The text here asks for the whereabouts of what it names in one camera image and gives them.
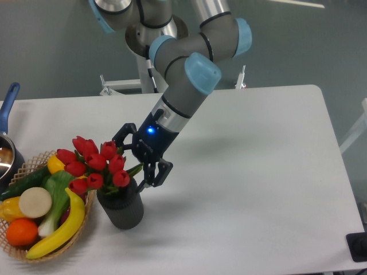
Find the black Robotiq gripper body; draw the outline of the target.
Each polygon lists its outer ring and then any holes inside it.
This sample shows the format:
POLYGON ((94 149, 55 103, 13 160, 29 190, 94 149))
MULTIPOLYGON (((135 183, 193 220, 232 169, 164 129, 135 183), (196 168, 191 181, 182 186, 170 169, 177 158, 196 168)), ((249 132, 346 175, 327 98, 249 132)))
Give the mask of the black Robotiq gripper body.
POLYGON ((144 163, 156 163, 170 147, 178 132, 171 132, 158 124, 163 111, 150 113, 132 136, 132 154, 144 163))

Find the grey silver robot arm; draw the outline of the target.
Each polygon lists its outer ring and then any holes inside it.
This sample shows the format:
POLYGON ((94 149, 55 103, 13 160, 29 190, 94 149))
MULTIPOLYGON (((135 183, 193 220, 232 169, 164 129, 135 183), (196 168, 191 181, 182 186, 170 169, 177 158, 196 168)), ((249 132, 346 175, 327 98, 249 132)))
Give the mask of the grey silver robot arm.
POLYGON ((200 32, 184 38, 167 31, 173 22, 170 1, 90 1, 89 5, 106 32, 133 26, 155 31, 153 40, 136 42, 167 89, 140 127, 125 124, 114 141, 143 164, 137 192, 158 187, 173 168, 164 152, 221 79, 217 63, 251 47, 251 29, 246 20, 233 17, 227 1, 192 1, 200 32))

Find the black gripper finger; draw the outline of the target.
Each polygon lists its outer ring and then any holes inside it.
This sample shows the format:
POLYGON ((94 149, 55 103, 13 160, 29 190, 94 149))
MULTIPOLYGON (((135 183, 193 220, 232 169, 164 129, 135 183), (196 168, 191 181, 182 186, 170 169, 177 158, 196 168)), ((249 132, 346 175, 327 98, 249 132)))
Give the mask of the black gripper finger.
POLYGON ((130 150, 134 156, 137 156, 136 154, 136 148, 137 148, 136 133, 137 133, 136 125, 134 123, 126 123, 114 135, 114 137, 112 138, 112 141, 114 141, 120 153, 130 150), (132 135, 132 141, 130 144, 126 144, 124 142, 128 135, 132 135))
POLYGON ((160 158, 157 162, 143 162, 144 179, 135 189, 141 193, 145 188, 161 186, 173 168, 173 163, 160 158))

